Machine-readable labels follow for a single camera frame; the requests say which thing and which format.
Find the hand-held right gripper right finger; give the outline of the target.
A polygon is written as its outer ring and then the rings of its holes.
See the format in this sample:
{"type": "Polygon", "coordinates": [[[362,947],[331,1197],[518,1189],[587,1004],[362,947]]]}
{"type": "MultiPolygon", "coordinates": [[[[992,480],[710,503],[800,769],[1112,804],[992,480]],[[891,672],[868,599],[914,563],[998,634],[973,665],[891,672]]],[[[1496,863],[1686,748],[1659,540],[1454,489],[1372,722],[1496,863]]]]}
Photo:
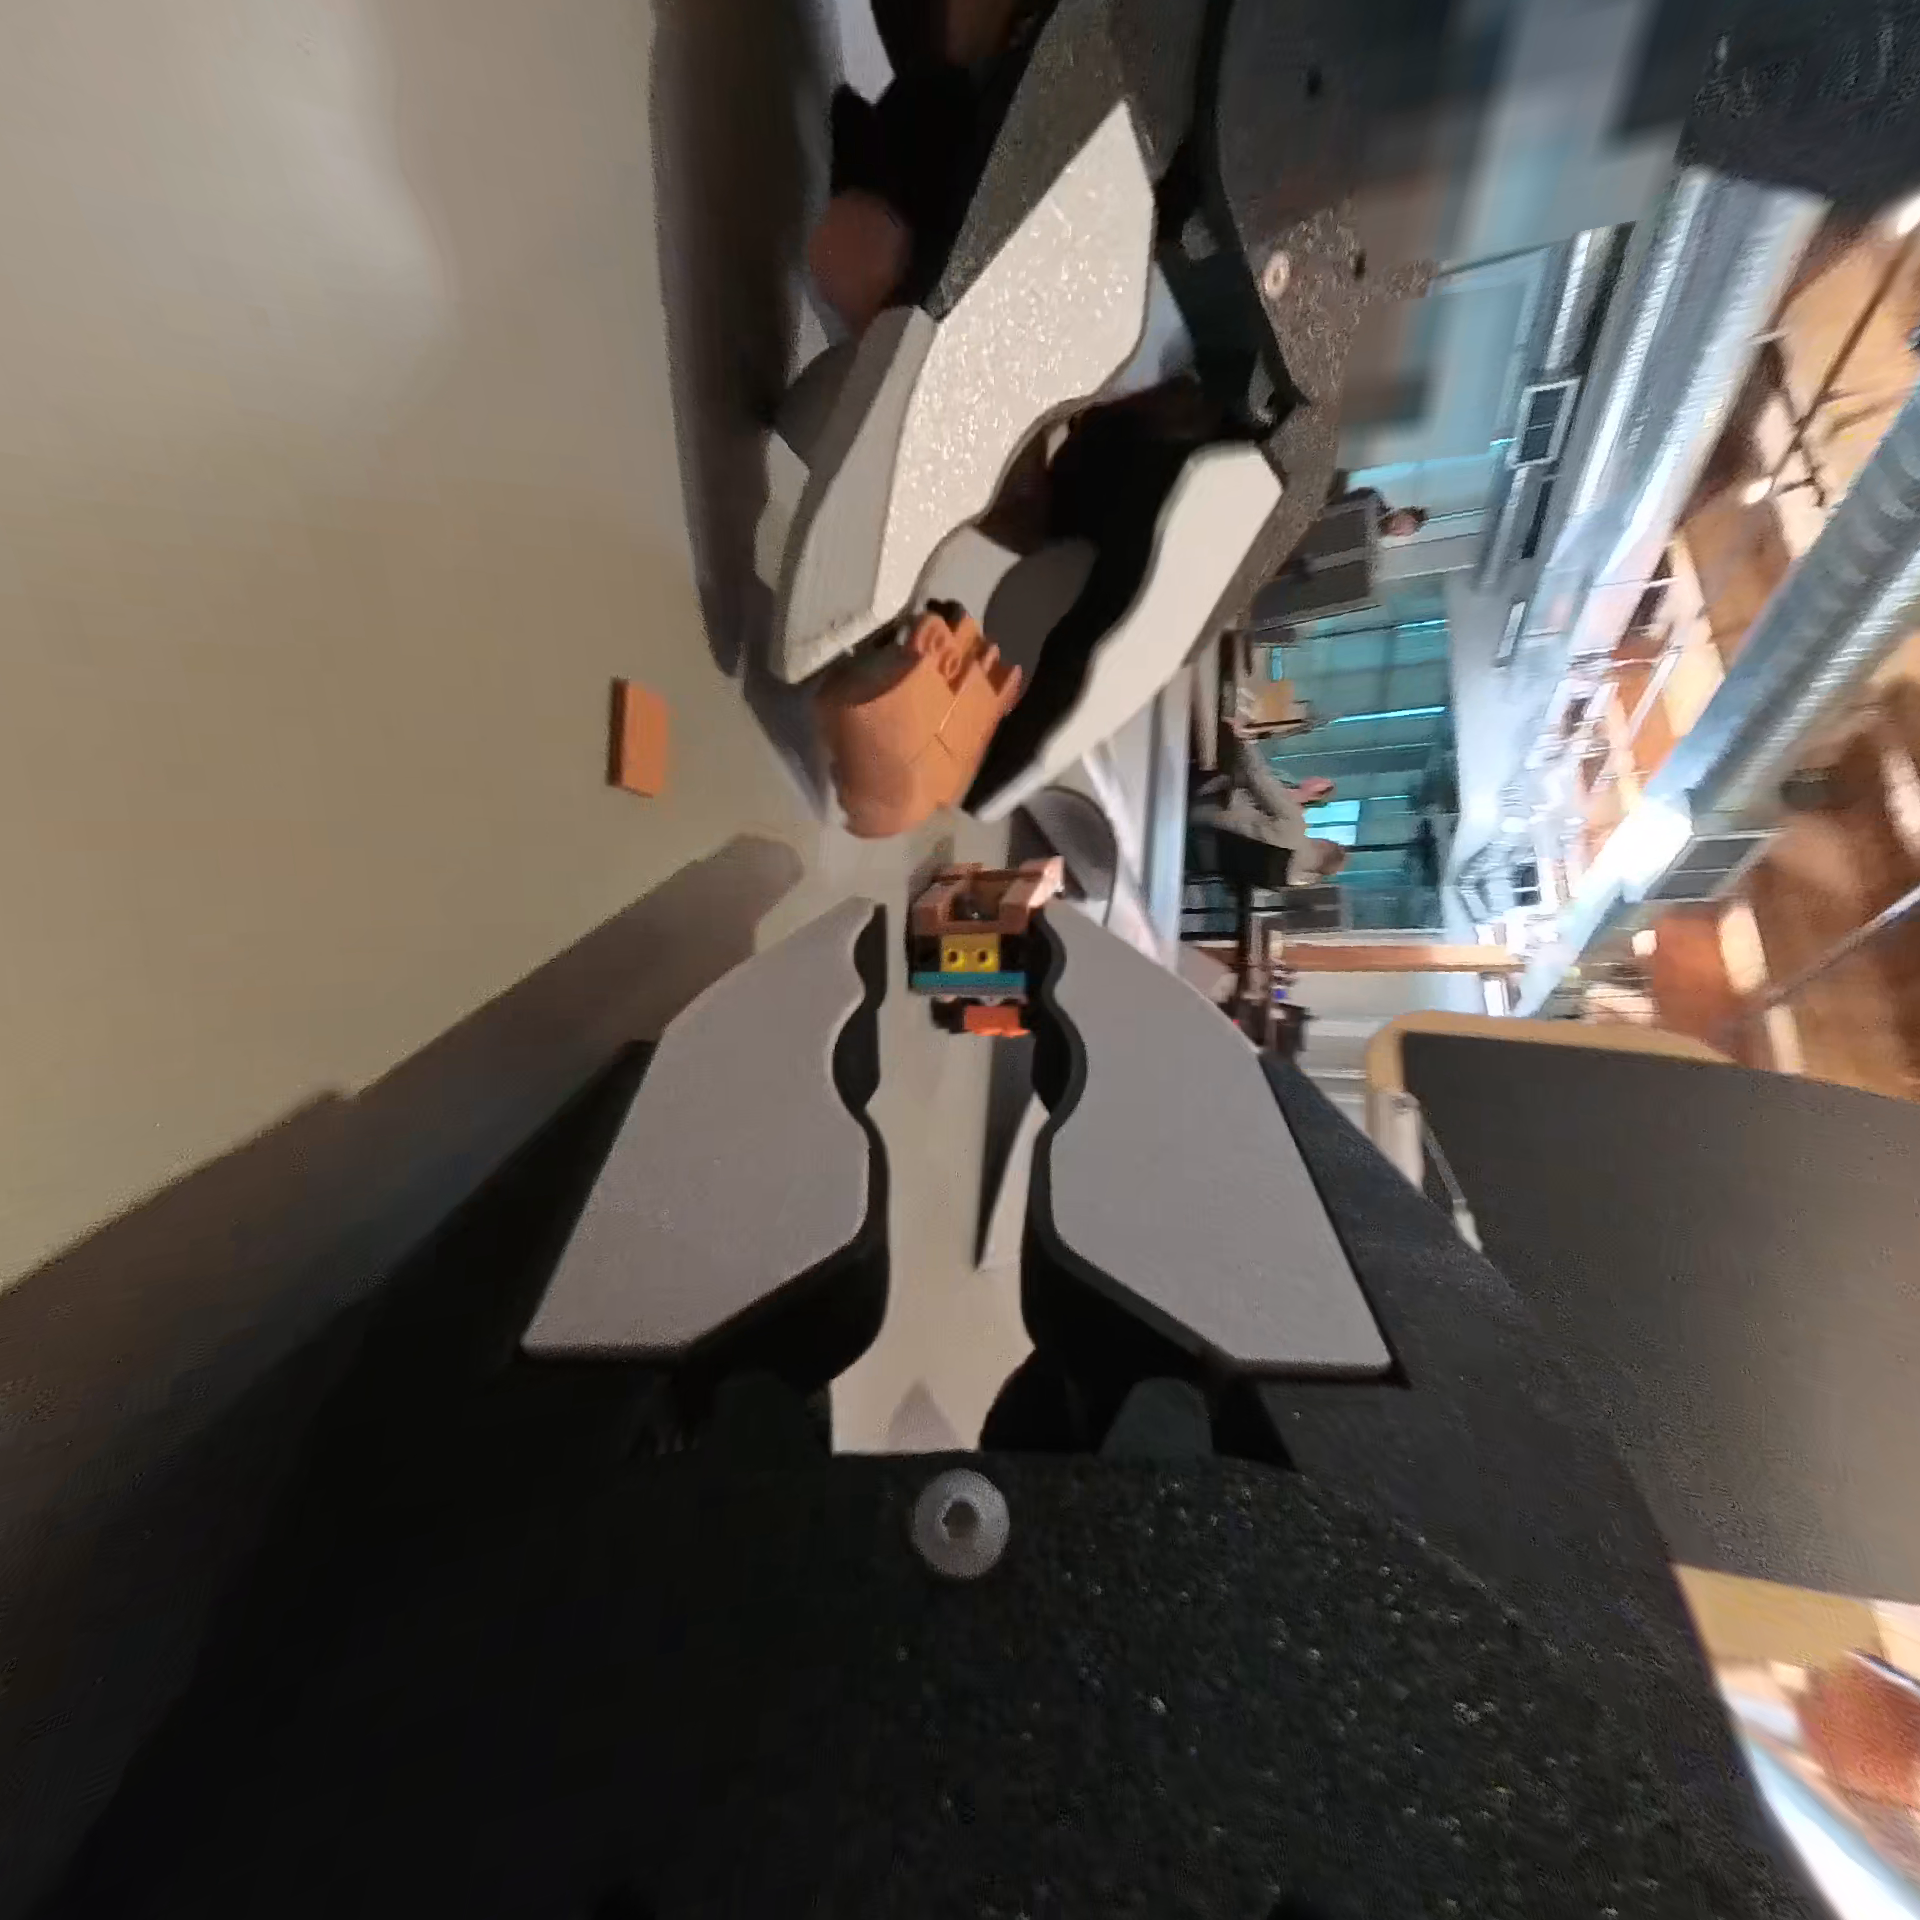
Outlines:
{"type": "Polygon", "coordinates": [[[979,1444],[1268,1453],[1262,1389],[1392,1386],[1389,1336],[1262,1054],[1074,907],[1040,913],[1033,955],[1030,1350],[979,1444]]]}

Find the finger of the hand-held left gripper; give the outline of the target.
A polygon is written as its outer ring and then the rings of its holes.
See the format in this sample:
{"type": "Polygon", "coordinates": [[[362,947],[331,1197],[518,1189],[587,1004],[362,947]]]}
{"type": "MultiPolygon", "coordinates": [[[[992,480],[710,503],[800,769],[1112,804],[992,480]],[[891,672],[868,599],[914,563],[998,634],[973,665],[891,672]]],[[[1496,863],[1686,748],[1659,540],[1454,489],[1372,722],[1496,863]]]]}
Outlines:
{"type": "Polygon", "coordinates": [[[1284,484],[1259,444],[1192,449],[1136,540],[1106,536],[1075,597],[1040,641],[964,797],[996,821],[1112,741],[1188,663],[1255,548],[1284,484]]]}
{"type": "Polygon", "coordinates": [[[815,677],[905,611],[1019,449],[1129,360],[1154,199],[1134,109],[1118,101],[945,311],[884,310],[831,363],[818,419],[770,438],[779,683],[815,677]]]}

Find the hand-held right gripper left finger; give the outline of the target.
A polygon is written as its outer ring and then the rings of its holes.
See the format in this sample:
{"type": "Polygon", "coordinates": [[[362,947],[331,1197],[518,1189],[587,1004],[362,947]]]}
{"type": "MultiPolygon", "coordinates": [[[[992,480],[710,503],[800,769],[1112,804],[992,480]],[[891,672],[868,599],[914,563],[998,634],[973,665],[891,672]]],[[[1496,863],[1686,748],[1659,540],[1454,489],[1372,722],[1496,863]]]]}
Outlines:
{"type": "Polygon", "coordinates": [[[638,1372],[691,1421],[764,1381],[831,1445],[831,1386],[890,1301],[888,954],[882,902],[842,899],[666,1021],[520,1333],[527,1363],[638,1372]]]}

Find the brown grey brick assembly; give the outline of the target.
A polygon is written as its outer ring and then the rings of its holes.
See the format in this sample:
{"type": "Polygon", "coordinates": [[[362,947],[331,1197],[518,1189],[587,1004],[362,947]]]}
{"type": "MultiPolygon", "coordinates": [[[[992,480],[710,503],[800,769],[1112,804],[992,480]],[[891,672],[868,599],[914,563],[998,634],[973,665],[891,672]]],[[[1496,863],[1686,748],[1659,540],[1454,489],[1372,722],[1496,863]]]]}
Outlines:
{"type": "Polygon", "coordinates": [[[836,662],[813,714],[851,837],[893,840],[958,807],[1024,680],[979,622],[943,599],[836,662]]]}

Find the small brown tile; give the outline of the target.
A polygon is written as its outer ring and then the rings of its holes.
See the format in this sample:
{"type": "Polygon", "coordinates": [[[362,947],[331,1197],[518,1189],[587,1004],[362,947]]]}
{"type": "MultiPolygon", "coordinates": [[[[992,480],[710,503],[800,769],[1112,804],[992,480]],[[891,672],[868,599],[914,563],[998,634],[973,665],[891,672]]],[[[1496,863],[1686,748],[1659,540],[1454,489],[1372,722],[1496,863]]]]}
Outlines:
{"type": "Polygon", "coordinates": [[[612,790],[659,799],[669,777],[669,705],[654,688],[619,677],[610,683],[606,781],[612,790]]]}

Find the person's left hand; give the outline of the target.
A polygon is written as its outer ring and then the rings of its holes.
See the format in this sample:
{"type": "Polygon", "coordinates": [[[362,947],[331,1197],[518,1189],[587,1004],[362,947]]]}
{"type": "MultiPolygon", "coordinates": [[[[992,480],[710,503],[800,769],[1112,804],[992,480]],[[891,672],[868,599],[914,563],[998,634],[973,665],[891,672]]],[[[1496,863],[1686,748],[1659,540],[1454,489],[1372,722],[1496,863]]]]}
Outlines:
{"type": "Polygon", "coordinates": [[[912,262],[905,217],[885,197],[857,188],[828,197],[806,248],[812,289],[849,337],[897,301],[912,262]]]}

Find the colourful striped brick model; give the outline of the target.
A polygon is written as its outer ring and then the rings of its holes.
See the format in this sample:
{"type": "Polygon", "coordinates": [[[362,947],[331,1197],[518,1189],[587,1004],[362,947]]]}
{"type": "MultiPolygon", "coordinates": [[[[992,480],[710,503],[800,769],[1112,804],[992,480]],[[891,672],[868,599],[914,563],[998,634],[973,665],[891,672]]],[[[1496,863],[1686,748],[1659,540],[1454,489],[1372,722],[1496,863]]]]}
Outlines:
{"type": "Polygon", "coordinates": [[[1032,1031],[1043,911],[1066,883],[1058,853],[1013,868],[937,868],[914,895],[903,932],[905,983],[936,1028],[993,1041],[1032,1031]]]}

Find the dark panel with plywood edge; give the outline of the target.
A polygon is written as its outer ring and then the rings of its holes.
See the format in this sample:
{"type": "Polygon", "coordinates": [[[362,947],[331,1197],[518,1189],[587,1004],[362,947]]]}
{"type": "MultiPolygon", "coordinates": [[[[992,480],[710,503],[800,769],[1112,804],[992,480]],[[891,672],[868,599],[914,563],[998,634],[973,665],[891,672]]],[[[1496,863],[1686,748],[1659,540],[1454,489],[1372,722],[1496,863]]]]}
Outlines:
{"type": "Polygon", "coordinates": [[[1918,1108],[1674,1036],[1408,1013],[1370,1117],[1601,1411],[1672,1557],[1918,1599],[1918,1108]]]}

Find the silver air duct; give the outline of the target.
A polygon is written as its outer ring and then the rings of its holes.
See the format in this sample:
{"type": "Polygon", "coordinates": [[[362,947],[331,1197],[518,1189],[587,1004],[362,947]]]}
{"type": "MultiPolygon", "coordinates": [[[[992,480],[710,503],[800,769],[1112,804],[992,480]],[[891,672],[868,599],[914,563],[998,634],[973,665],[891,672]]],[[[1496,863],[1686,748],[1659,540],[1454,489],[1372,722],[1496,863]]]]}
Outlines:
{"type": "Polygon", "coordinates": [[[1916,635],[1916,389],[1882,408],[1837,391],[1811,435],[1786,395],[1746,438],[1756,498],[1723,489],[1668,540],[1568,739],[1576,834],[1562,938],[1721,893],[1827,764],[1885,662],[1916,635]]]}

